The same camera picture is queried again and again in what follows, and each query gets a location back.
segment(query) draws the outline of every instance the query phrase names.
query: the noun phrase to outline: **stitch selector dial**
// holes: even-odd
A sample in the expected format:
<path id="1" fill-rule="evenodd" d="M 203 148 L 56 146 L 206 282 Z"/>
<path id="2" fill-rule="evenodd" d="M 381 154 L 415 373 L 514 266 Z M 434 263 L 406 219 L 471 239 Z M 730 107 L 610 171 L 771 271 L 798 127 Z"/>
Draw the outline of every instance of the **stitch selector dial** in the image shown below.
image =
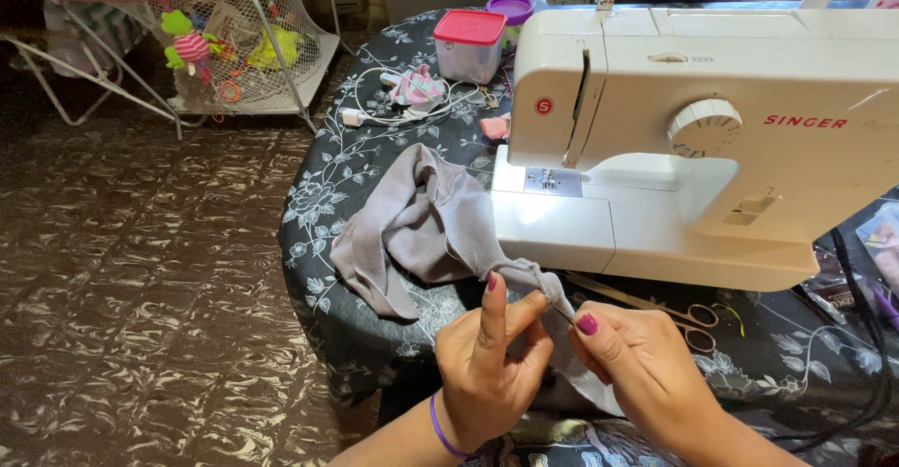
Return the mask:
<path id="1" fill-rule="evenodd" d="M 709 98 L 687 105 L 671 120 L 671 150 L 685 158 L 721 155 L 740 136 L 743 120 L 726 100 Z"/>

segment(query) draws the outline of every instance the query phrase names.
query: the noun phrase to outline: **woman's left hand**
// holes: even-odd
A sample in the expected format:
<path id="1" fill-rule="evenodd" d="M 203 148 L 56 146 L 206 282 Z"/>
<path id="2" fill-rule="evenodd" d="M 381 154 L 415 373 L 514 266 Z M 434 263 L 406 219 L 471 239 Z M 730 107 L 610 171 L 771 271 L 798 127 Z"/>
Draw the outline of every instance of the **woman's left hand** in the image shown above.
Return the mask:
<path id="1" fill-rule="evenodd" d="M 472 452 L 500 437 L 531 405 L 553 352 L 553 341 L 540 322 L 547 305 L 536 290 L 507 306 L 505 281 L 490 273 L 482 307 L 437 332 L 443 388 L 435 408 L 455 449 Z M 522 332 L 522 356 L 507 355 L 511 340 Z"/>

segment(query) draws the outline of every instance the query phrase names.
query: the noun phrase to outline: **purple nail polish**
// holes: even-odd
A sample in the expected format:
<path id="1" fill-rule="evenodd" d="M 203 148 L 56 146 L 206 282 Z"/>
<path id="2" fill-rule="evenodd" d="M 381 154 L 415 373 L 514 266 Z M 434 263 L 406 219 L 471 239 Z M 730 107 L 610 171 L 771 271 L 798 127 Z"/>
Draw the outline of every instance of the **purple nail polish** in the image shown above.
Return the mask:
<path id="1" fill-rule="evenodd" d="M 596 322 L 596 318 L 589 312 L 581 316 L 576 325 L 583 335 L 594 335 L 600 331 L 600 324 Z"/>

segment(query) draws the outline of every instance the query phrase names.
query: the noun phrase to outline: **white charging cable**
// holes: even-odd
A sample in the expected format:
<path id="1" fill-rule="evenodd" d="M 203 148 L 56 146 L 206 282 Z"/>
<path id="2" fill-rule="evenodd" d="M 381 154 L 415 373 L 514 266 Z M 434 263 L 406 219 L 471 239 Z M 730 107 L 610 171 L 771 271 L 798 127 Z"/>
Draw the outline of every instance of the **white charging cable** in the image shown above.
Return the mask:
<path id="1" fill-rule="evenodd" d="M 389 118 L 389 119 L 379 118 L 374 114 L 369 114 L 368 111 L 366 111 L 365 108 L 362 107 L 362 102 L 359 99 L 359 83 L 362 81 L 362 78 L 365 77 L 366 74 L 369 74 L 371 72 L 388 72 L 390 74 L 399 75 L 403 79 L 406 79 L 407 81 L 409 81 L 413 86 L 415 86 L 419 90 L 421 90 L 421 92 L 424 93 L 424 96 L 428 97 L 428 100 L 430 100 L 432 102 L 436 102 L 433 99 L 433 97 L 431 97 L 423 88 L 421 88 L 421 85 L 419 85 L 418 82 L 412 81 L 409 77 L 406 76 L 406 74 L 403 74 L 402 72 L 394 70 L 393 68 L 387 68 L 387 67 L 369 68 L 365 72 L 362 72 L 359 75 L 359 77 L 356 78 L 356 82 L 354 82 L 353 96 L 356 99 L 356 106 L 359 107 L 359 109 L 358 110 L 344 109 L 341 112 L 344 125 L 358 127 L 367 120 L 371 120 L 371 121 L 375 121 L 375 122 L 379 122 L 379 123 L 383 123 L 383 124 L 392 124 L 392 123 L 398 123 L 398 122 L 403 123 L 403 122 L 424 119 L 424 118 L 440 115 L 440 114 L 443 114 L 444 112 L 450 111 L 454 105 L 456 105 L 460 102 L 464 102 L 464 101 L 466 101 L 466 99 L 468 97 L 474 95 L 475 93 L 478 93 L 478 90 L 476 89 L 476 90 L 472 91 L 471 93 L 467 93 L 465 96 L 459 97 L 456 100 L 452 100 L 450 98 L 450 95 L 452 94 L 452 90 L 457 85 L 459 85 L 461 83 L 461 81 L 456 82 L 453 85 L 450 85 L 449 82 L 446 81 L 446 79 L 440 79 L 440 81 L 443 82 L 443 85 L 445 85 L 447 87 L 446 97 L 447 97 L 447 100 L 449 101 L 449 103 L 446 106 L 444 106 L 440 109 L 437 109 L 436 111 L 431 111 L 431 112 L 427 112 L 427 113 L 419 114 L 419 115 L 415 115 L 415 116 L 406 115 L 401 118 Z"/>

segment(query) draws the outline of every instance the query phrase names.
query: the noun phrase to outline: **table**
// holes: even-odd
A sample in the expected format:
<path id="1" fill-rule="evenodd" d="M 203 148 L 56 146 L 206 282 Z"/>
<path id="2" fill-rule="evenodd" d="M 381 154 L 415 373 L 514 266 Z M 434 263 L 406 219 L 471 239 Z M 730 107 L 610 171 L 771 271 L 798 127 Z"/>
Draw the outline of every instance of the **table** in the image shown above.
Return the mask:
<path id="1" fill-rule="evenodd" d="M 477 307 L 484 289 L 474 278 L 434 286 L 408 282 L 421 318 L 379 319 L 343 287 L 328 257 L 333 238 L 364 205 L 379 174 L 412 143 L 421 142 L 449 162 L 465 164 L 470 174 L 490 186 L 496 143 L 483 136 L 478 119 L 509 111 L 511 100 L 500 76 L 489 86 L 501 99 L 500 107 L 492 111 L 461 104 L 449 116 L 403 128 L 344 127 L 338 116 L 342 108 L 356 107 L 354 82 L 364 70 L 436 67 L 432 32 L 443 13 L 413 16 L 360 48 L 359 61 L 338 88 L 285 201 L 279 241 L 290 300 L 309 342 L 327 363 L 332 394 L 343 403 L 403 383 L 415 387 L 423 371 L 433 373 L 434 334 L 466 309 Z M 370 111 L 388 114 L 387 93 L 380 90 L 376 74 L 369 75 L 359 86 L 360 99 Z M 888 195 L 899 198 L 899 190 Z M 883 201 L 841 225 L 853 259 L 871 276 L 879 274 L 854 229 Z M 833 325 L 791 290 L 758 293 L 615 276 L 600 280 L 635 296 L 653 296 L 676 310 L 693 302 L 733 308 L 743 321 L 745 337 L 737 318 L 722 311 L 721 323 L 711 330 L 716 351 L 695 359 L 725 408 L 748 411 L 755 416 L 752 424 L 763 431 L 779 427 L 820 431 L 844 423 L 867 402 L 873 389 L 871 375 L 882 365 L 863 328 Z M 899 373 L 899 336 L 892 334 L 889 342 L 894 354 L 889 362 Z M 847 452 L 854 455 L 860 445 L 855 437 L 875 445 L 899 445 L 899 402 L 894 401 L 887 414 L 863 432 L 834 440 L 814 454 L 822 461 Z"/>

